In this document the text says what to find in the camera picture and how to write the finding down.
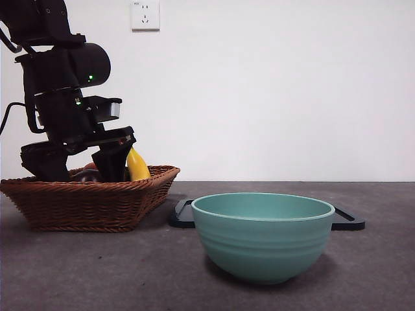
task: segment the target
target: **white wall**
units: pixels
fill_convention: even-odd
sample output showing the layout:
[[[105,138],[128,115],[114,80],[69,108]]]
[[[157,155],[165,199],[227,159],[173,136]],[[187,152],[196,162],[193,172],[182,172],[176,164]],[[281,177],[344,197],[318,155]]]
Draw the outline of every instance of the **white wall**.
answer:
[[[84,94],[123,98],[106,127],[132,125],[178,180],[415,180],[415,1],[161,0],[161,31],[135,33],[132,0],[66,2],[112,61]],[[3,113],[23,100],[13,57],[3,48]],[[43,139],[15,108],[2,177],[26,176],[19,148]]]

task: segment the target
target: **bowl rim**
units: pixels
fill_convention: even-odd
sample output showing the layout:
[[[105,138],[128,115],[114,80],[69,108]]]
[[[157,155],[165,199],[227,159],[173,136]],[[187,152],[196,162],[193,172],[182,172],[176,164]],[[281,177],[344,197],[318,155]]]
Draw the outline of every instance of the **bowl rim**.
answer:
[[[196,204],[206,198],[212,198],[216,196],[227,196],[227,195],[235,195],[235,194],[262,194],[262,195],[272,195],[272,196],[289,196],[292,198],[301,198],[306,200],[315,201],[318,203],[322,203],[330,208],[330,211],[324,214],[316,215],[316,216],[310,216],[310,217],[301,217],[301,218],[253,218],[253,217],[242,217],[242,216],[228,216],[223,214],[217,214],[213,212],[204,211],[203,209],[200,209],[196,206]],[[297,196],[295,194],[284,194],[284,193],[272,193],[272,192],[225,192],[225,193],[217,193],[217,194],[210,194],[208,196],[201,196],[200,198],[197,198],[192,201],[191,203],[192,209],[201,212],[202,214],[207,214],[211,216],[221,217],[221,218],[228,218],[228,219],[238,219],[238,220],[249,220],[249,221],[256,221],[256,222],[303,222],[307,220],[316,220],[325,218],[328,216],[331,216],[335,213],[335,207],[331,205],[328,202],[316,199],[316,198],[310,198],[308,196]]]

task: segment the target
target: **black tray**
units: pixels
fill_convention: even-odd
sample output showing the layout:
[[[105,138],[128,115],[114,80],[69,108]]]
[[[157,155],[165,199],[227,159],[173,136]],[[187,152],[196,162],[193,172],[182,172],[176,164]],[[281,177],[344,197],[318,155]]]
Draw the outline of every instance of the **black tray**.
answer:
[[[177,228],[194,228],[192,212],[192,199],[185,199],[180,201],[169,218],[169,225]],[[335,207],[336,214],[331,225],[331,230],[362,230],[365,227],[365,221],[362,218],[356,217],[347,213],[344,209]]]

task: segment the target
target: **wicker basket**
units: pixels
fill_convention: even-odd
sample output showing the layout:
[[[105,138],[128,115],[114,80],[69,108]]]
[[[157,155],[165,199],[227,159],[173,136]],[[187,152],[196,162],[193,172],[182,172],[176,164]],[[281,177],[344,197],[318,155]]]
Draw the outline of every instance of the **wicker basket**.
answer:
[[[0,190],[35,231],[126,232],[165,201],[180,169],[148,167],[151,178],[121,183],[2,180]],[[82,169],[71,170],[71,175]]]

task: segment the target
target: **dark fruit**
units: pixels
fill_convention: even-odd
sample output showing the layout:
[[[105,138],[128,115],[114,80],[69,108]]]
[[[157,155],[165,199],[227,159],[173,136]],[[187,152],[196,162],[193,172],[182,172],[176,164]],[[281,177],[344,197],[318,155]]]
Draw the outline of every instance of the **dark fruit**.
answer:
[[[83,170],[97,170],[97,166],[95,165],[94,162],[88,163],[87,165],[84,166]]]
[[[75,174],[71,177],[71,181],[78,181],[81,183],[85,183],[87,181],[96,181],[102,183],[104,179],[101,176],[101,173],[98,170],[92,170],[87,168],[78,174]]]

